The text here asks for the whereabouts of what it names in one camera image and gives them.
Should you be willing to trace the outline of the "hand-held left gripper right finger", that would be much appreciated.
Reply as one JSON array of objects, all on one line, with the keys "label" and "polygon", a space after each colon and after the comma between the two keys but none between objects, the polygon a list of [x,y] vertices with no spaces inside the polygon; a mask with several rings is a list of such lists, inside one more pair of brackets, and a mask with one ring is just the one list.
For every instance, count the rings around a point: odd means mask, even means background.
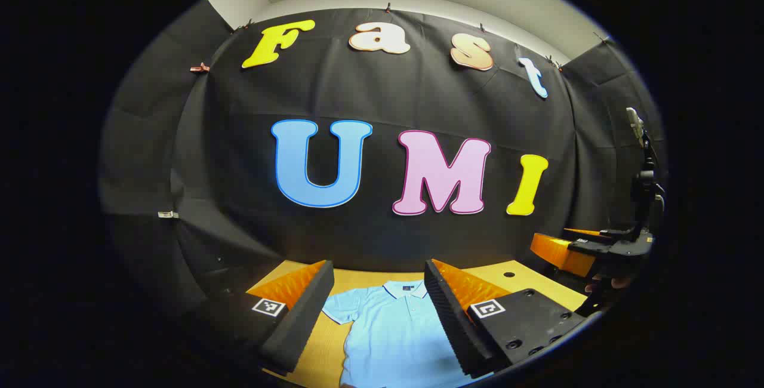
[{"label": "hand-held left gripper right finger", "polygon": [[534,288],[507,292],[439,260],[424,282],[463,373],[518,372],[589,327],[589,319]]}]

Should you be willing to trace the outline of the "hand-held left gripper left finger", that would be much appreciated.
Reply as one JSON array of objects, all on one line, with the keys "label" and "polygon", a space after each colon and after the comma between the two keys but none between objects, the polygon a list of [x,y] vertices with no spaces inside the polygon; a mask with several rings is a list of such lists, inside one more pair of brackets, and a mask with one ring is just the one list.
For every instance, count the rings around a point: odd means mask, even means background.
[{"label": "hand-held left gripper left finger", "polygon": [[269,278],[279,260],[249,260],[194,272],[174,269],[180,327],[225,367],[294,372],[335,284],[330,260]]}]

